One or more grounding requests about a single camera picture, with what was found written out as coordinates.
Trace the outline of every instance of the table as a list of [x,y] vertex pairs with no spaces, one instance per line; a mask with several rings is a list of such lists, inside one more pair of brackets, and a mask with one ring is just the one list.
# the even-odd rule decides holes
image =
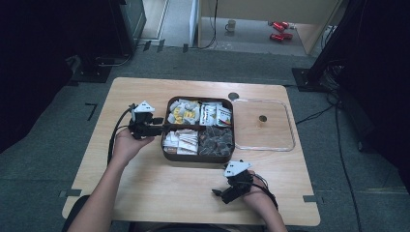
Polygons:
[[[91,136],[73,189],[90,194],[106,168],[108,141],[128,105],[144,100],[156,108],[155,117],[164,117],[168,101],[175,96],[224,98],[231,92],[248,99],[274,99],[287,104],[284,87],[167,79],[124,78],[113,81],[102,113]],[[245,160],[270,184],[279,211],[288,225],[317,225],[320,222],[301,142],[290,112],[296,146],[291,152],[249,152],[236,149],[232,160]],[[126,125],[131,115],[126,116]],[[144,147],[127,166],[114,207],[115,220],[221,224],[263,224],[242,201],[225,205],[211,189],[227,189],[223,166],[217,163],[175,162],[161,151],[161,138]],[[79,196],[69,196],[63,209],[66,218]]]
[[[203,16],[214,17],[217,0],[197,0],[198,46]],[[343,0],[219,0],[219,18],[297,23],[305,52],[310,54]]]

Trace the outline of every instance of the transparent lid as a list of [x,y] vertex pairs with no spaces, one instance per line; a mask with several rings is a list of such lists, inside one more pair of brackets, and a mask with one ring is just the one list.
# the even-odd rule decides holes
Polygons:
[[235,99],[235,145],[238,149],[289,152],[295,137],[282,101]]

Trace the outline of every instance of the divided storage box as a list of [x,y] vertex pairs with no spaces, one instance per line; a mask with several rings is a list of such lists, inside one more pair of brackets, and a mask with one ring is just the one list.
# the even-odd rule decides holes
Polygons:
[[[199,123],[197,122],[195,125],[181,125],[181,124],[171,124],[168,121],[168,115],[171,113],[170,111],[170,105],[176,102],[177,100],[187,100],[187,101],[197,101],[200,103],[203,102],[222,102],[222,106],[224,108],[227,108],[231,111],[231,126],[230,127],[218,127],[218,126],[213,126],[217,129],[223,130],[223,129],[229,129],[232,132],[232,146],[230,147],[230,152],[227,156],[211,156],[211,155],[179,155],[179,154],[171,154],[167,153],[163,149],[163,141],[165,140],[166,136],[170,131],[177,131],[177,130],[183,130],[183,129],[191,129],[194,131],[205,131],[206,126],[200,126]],[[161,140],[161,147],[163,151],[163,155],[168,159],[172,161],[190,161],[190,162],[214,162],[214,163],[226,163],[231,160],[232,154],[235,150],[235,132],[234,132],[234,113],[233,113],[233,106],[231,101],[225,100],[225,99],[212,99],[212,98],[198,98],[198,97],[174,97],[168,102],[168,106],[166,108],[166,116],[165,116],[165,123],[164,123],[165,131],[162,134],[162,140]]]

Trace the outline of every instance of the black stand base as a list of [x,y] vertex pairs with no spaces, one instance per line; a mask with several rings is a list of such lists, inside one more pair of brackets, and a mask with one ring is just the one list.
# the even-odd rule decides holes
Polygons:
[[93,69],[83,69],[80,65],[74,72],[71,82],[106,83],[111,67],[96,66]]
[[309,69],[292,68],[293,77],[300,92],[329,92],[329,90],[323,87],[319,82],[308,82],[308,72]]

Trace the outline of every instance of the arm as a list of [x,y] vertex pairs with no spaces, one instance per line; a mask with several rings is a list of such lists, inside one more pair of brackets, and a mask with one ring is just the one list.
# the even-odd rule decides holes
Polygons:
[[[253,177],[253,182],[261,187],[265,187],[265,184],[255,177]],[[280,213],[271,198],[262,189],[252,186],[250,192],[244,196],[244,201],[262,217],[269,232],[287,231]]]
[[129,161],[154,137],[135,140],[128,129],[117,134],[111,162],[69,231],[108,231],[121,176]]

